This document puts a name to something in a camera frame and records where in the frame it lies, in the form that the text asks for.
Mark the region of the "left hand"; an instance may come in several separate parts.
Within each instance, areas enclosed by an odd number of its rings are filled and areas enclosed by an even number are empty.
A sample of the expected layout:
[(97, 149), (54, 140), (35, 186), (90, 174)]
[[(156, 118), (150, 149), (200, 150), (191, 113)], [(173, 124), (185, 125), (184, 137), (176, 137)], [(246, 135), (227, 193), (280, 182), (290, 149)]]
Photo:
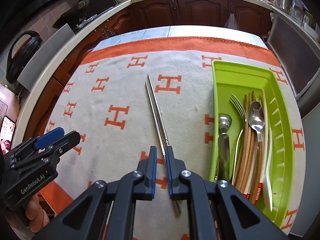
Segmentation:
[(33, 233), (39, 232), (49, 223), (46, 211), (40, 206), (39, 198), (33, 195), (25, 208), (25, 215), (30, 220), (29, 229)]

